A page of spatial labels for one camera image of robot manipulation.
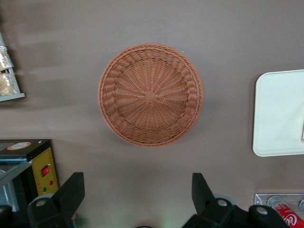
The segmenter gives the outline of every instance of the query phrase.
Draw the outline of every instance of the snack package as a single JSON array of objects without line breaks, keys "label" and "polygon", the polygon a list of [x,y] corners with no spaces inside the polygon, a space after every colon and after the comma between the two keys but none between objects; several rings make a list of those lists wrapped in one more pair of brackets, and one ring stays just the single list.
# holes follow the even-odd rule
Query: snack package
[{"label": "snack package", "polygon": [[16,94],[14,82],[8,73],[0,74],[0,96]]},{"label": "snack package", "polygon": [[0,45],[0,71],[13,67],[7,48]]}]

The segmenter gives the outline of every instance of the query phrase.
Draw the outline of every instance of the circular label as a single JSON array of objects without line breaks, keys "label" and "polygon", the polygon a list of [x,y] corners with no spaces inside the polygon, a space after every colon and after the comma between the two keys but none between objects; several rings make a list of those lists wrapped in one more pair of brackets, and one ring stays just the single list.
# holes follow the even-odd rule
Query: circular label
[{"label": "circular label", "polygon": [[31,145],[30,142],[19,142],[19,143],[16,143],[16,144],[13,144],[13,145],[9,146],[7,149],[9,151],[16,151],[16,150],[20,150],[20,149],[26,148],[26,147],[28,147],[30,145]]}]

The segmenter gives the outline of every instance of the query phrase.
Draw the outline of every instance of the red button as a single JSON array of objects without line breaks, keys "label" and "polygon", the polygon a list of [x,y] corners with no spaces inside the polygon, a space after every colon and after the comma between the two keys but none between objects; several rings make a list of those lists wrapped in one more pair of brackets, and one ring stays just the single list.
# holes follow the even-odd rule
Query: red button
[{"label": "red button", "polygon": [[42,170],[42,175],[45,176],[49,173],[49,168],[48,167],[45,167],[43,170]]}]

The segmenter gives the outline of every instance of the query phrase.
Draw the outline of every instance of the yellow control panel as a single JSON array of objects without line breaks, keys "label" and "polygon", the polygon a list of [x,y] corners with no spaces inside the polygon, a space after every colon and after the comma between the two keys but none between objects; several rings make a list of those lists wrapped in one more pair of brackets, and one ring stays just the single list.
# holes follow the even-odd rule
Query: yellow control panel
[{"label": "yellow control panel", "polygon": [[50,147],[33,159],[32,169],[38,195],[55,193],[58,190],[56,170]]}]

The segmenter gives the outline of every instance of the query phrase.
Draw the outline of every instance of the metal screw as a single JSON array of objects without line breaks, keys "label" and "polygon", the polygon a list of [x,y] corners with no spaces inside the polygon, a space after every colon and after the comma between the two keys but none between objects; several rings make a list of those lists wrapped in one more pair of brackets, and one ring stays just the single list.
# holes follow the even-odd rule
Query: metal screw
[{"label": "metal screw", "polygon": [[42,200],[39,200],[37,203],[36,203],[36,207],[40,207],[40,206],[43,206],[45,205],[47,201],[45,199],[42,199]]},{"label": "metal screw", "polygon": [[224,201],[223,199],[218,200],[218,204],[222,207],[226,207],[228,204],[226,201]]},{"label": "metal screw", "polygon": [[268,214],[268,211],[265,208],[263,208],[263,207],[257,207],[256,211],[258,213],[260,213],[261,215],[267,215]]}]

